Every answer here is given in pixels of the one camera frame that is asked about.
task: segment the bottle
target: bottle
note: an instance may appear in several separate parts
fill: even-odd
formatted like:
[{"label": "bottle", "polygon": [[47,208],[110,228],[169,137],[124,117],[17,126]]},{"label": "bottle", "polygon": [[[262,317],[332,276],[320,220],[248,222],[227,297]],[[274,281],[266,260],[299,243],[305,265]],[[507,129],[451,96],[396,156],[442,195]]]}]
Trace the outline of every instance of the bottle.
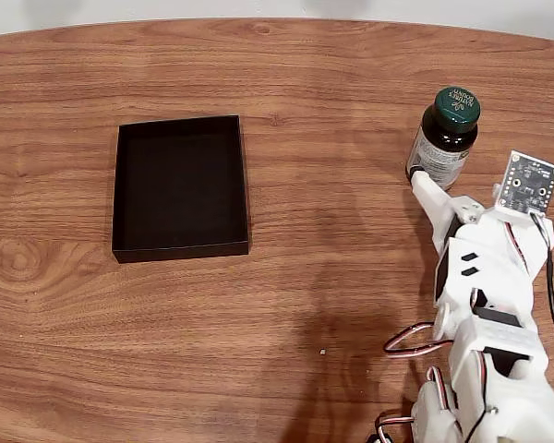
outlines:
[{"label": "bottle", "polygon": [[406,162],[421,166],[443,189],[458,178],[478,135],[480,103],[469,90],[450,86],[437,93],[423,114],[413,150]]}]

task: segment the white robotic arm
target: white robotic arm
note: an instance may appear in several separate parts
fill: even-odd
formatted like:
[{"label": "white robotic arm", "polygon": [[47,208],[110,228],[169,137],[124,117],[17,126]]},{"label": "white robotic arm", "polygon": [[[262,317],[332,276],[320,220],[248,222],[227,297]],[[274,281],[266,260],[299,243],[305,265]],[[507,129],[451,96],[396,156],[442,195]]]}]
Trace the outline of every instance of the white robotic arm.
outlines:
[{"label": "white robotic arm", "polygon": [[[554,167],[512,153],[512,161],[522,158],[529,163],[511,169],[510,162],[497,204],[489,210],[470,197],[451,198],[426,172],[412,171],[413,192],[433,225],[440,255],[434,342],[412,355],[452,345],[451,384],[428,374],[430,381],[413,406],[410,421],[417,443],[554,441],[548,356],[532,318],[532,283],[554,246],[552,222],[544,217],[554,185],[546,168]],[[534,184],[528,166],[547,181]],[[513,178],[518,174],[521,180]],[[538,194],[543,183],[551,183],[550,192]],[[395,346],[398,337],[387,346]],[[412,356],[402,349],[390,354]]]}]

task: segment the jar label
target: jar label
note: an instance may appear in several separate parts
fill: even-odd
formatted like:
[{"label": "jar label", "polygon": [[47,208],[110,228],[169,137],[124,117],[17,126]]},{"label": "jar label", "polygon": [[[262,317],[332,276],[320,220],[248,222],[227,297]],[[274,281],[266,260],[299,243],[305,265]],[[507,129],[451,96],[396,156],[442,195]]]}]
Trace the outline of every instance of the jar label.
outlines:
[{"label": "jar label", "polygon": [[422,166],[435,183],[447,189],[455,182],[465,165],[468,150],[462,152],[448,152],[440,150],[428,141],[423,128],[418,128],[413,150],[406,164],[406,171],[412,166]]}]

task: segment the black box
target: black box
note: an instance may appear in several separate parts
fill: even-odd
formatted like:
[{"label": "black box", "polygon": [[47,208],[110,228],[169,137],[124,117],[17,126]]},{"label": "black box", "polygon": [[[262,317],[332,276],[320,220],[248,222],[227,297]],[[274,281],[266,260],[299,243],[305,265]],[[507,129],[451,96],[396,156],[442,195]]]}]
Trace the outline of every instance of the black box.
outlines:
[{"label": "black box", "polygon": [[247,254],[238,116],[120,126],[113,211],[119,263]]}]

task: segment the wood grain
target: wood grain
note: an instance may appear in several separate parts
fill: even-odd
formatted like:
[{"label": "wood grain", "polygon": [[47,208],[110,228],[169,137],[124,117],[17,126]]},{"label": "wood grain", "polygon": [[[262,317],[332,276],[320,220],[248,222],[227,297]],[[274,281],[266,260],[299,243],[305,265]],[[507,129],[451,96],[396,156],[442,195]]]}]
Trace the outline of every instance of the wood grain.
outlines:
[{"label": "wood grain", "polygon": [[[381,351],[434,315],[403,162],[448,84],[483,106],[453,193],[489,204],[511,149],[554,162],[554,42],[258,19],[0,37],[0,441],[361,442],[407,412],[444,355]],[[242,117],[250,255],[117,265],[117,126],[216,114]]]}]

